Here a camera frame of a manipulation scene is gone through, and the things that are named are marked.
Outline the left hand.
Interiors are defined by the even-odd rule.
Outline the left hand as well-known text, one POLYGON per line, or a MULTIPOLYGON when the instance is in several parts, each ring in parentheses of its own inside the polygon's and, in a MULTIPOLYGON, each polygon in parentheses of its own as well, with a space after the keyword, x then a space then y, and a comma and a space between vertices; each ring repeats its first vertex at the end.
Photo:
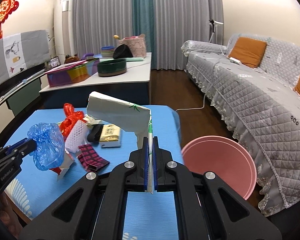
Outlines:
POLYGON ((18 216, 13 211, 10 203, 7 200, 7 195, 4 192, 0 195, 0 219, 8 231, 16 239, 19 239, 19 235, 23 227, 21 226, 18 216))

